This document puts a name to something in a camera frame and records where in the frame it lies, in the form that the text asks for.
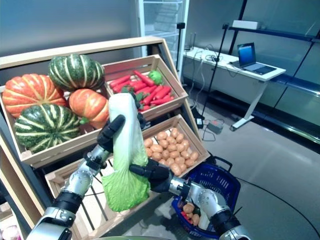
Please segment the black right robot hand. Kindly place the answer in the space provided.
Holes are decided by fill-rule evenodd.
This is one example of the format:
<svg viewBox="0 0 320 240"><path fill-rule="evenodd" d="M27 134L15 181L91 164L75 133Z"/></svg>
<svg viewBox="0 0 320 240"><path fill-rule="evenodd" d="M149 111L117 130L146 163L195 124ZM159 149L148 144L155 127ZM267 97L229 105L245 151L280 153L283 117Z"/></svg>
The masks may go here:
<svg viewBox="0 0 320 240"><path fill-rule="evenodd" d="M153 192L169 192L171 180L174 175L166 165L149 158L146 166L131 164L129 170L147 179L150 183L150 189Z"/></svg>

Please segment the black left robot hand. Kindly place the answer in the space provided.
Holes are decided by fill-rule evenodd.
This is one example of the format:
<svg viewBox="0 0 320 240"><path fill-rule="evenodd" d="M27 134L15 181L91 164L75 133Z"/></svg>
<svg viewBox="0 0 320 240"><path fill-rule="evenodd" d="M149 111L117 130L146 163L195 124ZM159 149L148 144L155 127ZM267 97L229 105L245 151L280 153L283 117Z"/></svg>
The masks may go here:
<svg viewBox="0 0 320 240"><path fill-rule="evenodd" d="M113 121L108 120L97 136L97 144L104 150L113 152L113 137L124 125L126 118L124 115L118 115Z"/></svg>

